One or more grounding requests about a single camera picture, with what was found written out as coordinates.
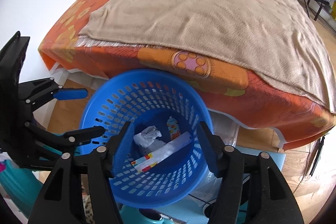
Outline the white plastic bag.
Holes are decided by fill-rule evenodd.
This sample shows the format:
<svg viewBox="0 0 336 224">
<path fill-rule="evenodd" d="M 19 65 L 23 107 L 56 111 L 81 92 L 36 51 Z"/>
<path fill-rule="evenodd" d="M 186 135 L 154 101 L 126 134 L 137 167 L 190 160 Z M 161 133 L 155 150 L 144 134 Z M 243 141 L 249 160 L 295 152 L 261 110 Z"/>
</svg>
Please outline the white plastic bag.
<svg viewBox="0 0 336 224">
<path fill-rule="evenodd" d="M 161 136 L 161 132 L 155 126 L 149 126 L 139 134 L 134 135 L 133 141 L 138 145 L 139 151 L 143 155 L 147 155 L 166 144 L 164 141 L 158 139 Z"/>
</svg>

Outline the long white colourful wrapper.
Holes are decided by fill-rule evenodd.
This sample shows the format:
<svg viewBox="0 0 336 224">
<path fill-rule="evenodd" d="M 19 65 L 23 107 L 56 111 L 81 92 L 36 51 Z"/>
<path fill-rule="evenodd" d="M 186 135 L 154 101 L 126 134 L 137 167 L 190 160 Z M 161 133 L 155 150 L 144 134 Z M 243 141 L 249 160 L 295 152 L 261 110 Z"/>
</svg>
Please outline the long white colourful wrapper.
<svg viewBox="0 0 336 224">
<path fill-rule="evenodd" d="M 192 137 L 189 132 L 185 132 L 161 148 L 148 153 L 147 155 L 131 162 L 133 168 L 138 172 L 147 172 L 161 161 L 164 161 L 174 153 L 186 147 L 192 142 Z"/>
</svg>

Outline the teal plastic stool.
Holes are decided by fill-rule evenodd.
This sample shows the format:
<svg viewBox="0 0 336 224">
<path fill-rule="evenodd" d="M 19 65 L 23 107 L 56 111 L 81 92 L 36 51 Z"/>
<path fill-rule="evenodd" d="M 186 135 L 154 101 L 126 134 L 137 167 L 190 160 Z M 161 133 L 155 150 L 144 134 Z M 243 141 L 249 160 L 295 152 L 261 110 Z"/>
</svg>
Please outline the teal plastic stool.
<svg viewBox="0 0 336 224">
<path fill-rule="evenodd" d="M 218 193 L 221 180 L 208 169 L 194 170 L 200 159 L 192 156 L 185 166 L 164 174 L 158 167 L 147 173 L 138 173 L 126 159 L 122 172 L 110 180 L 117 202 L 126 206 L 148 206 L 171 209 L 183 201 L 192 201 L 192 206 L 201 206 Z M 21 213 L 28 217 L 37 199 L 42 183 L 32 171 L 14 166 L 9 159 L 1 161 L 1 189 Z"/>
</svg>

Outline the beige fleece blanket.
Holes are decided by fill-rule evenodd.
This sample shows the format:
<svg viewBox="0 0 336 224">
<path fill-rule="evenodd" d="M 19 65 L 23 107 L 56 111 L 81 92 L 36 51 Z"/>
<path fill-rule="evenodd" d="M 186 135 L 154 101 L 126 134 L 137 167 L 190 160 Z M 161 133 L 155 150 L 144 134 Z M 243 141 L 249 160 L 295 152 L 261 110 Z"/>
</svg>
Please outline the beige fleece blanket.
<svg viewBox="0 0 336 224">
<path fill-rule="evenodd" d="M 109 0 L 79 33 L 80 46 L 105 43 L 200 53 L 335 112 L 329 54 L 297 0 Z"/>
</svg>

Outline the orange floral bedsheet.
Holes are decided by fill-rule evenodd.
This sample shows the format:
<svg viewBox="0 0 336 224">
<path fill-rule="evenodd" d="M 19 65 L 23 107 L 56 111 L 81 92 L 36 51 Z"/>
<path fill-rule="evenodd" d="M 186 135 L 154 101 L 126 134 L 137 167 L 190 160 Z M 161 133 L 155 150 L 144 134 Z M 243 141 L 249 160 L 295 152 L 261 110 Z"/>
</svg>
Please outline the orange floral bedsheet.
<svg viewBox="0 0 336 224">
<path fill-rule="evenodd" d="M 246 128 L 273 128 L 283 149 L 309 144 L 335 125 L 335 116 L 311 100 L 277 90 L 251 70 L 199 54 L 143 46 L 85 47 L 79 32 L 90 13 L 109 0 L 77 0 L 49 30 L 39 53 L 49 70 L 80 70 L 109 79 L 154 68 L 186 80 L 206 106 Z"/>
</svg>

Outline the blue plastic waste basket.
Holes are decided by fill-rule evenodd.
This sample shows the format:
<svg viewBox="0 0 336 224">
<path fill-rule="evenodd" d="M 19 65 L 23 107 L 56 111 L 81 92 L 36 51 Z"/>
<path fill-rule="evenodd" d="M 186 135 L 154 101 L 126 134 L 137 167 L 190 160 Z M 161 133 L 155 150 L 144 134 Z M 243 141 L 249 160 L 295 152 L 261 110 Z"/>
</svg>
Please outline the blue plastic waste basket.
<svg viewBox="0 0 336 224">
<path fill-rule="evenodd" d="M 113 195 L 126 206 L 166 206 L 193 191 L 207 171 L 200 122 L 213 125 L 189 84 L 166 72 L 136 69 L 110 79 L 89 100 L 80 127 L 105 131 L 79 151 L 106 145 L 128 124 L 112 169 Z"/>
</svg>

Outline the fruit print hand cream tube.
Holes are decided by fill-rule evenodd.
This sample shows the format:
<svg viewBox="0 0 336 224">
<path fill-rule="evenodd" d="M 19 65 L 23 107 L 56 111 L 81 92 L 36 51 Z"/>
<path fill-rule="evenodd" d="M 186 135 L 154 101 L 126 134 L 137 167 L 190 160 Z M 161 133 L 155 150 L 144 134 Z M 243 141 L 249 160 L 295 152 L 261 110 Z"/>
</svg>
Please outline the fruit print hand cream tube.
<svg viewBox="0 0 336 224">
<path fill-rule="evenodd" d="M 171 140 L 174 140 L 181 135 L 178 121 L 174 117 L 170 116 L 166 124 L 169 130 Z"/>
</svg>

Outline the yellow crate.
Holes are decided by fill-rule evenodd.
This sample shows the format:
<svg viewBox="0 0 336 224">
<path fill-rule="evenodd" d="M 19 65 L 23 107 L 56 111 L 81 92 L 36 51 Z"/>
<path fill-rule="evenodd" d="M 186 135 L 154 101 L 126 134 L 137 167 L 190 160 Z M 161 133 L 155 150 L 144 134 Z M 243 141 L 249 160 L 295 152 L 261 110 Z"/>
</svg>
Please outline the yellow crate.
<svg viewBox="0 0 336 224">
<path fill-rule="evenodd" d="M 336 20 L 336 1 L 329 5 L 328 13 L 334 20 Z"/>
</svg>

